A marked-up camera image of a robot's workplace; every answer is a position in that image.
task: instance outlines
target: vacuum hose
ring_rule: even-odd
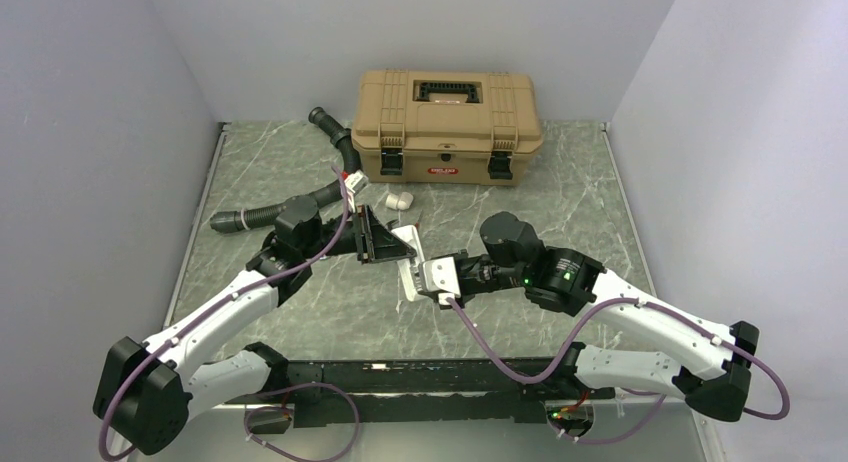
[[[309,113],[309,121],[330,136],[330,143],[342,154],[345,173],[352,174],[362,168],[359,153],[353,148],[353,141],[350,139],[350,129],[342,127],[336,119],[324,112],[324,109],[321,107],[312,109],[312,112]],[[342,199],[341,190],[336,181],[332,181],[326,186],[313,190],[306,195],[315,199],[318,203],[318,208]],[[274,225],[274,219],[280,215],[284,203],[281,202],[258,209],[216,212],[212,215],[209,225],[213,230],[222,234],[268,227]]]

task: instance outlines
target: white wall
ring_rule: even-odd
[[[161,328],[216,138],[149,0],[0,0],[0,459],[95,460],[106,352]]]
[[[848,452],[846,113],[848,0],[677,0],[613,118],[660,295],[758,325],[792,393],[722,427],[731,461]]]
[[[367,69],[525,72],[610,120],[674,0],[153,0],[219,120],[352,118]]]

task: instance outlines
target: tan toolbox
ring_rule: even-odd
[[[533,82],[506,73],[372,70],[353,146],[374,182],[516,185],[542,146]]]

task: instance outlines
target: marble countertop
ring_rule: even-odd
[[[547,244],[584,252],[635,286],[649,290],[636,236],[609,149],[597,122],[545,122],[545,144],[518,187],[374,184],[357,195],[383,221],[420,223],[425,254],[484,252],[480,224],[508,210],[533,224]],[[215,295],[259,249],[270,229],[221,235],[209,228],[218,210],[277,203],[329,182],[341,157],[317,127],[303,121],[236,122],[225,126],[201,223],[168,323]],[[389,191],[415,196],[406,212],[387,209]],[[339,204],[325,209],[335,215]],[[545,312],[521,290],[478,295],[467,313],[502,356],[551,356],[574,320]],[[652,350],[641,340],[590,323],[579,340],[604,348]],[[289,359],[482,357],[452,311],[407,302],[394,263],[360,265],[354,256],[313,266],[309,282],[282,307],[225,344],[224,358],[262,341]]]

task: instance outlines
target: red sticker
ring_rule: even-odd
[[[459,173],[459,169],[454,168],[443,168],[443,167],[433,167],[427,172],[435,175],[454,175]]]

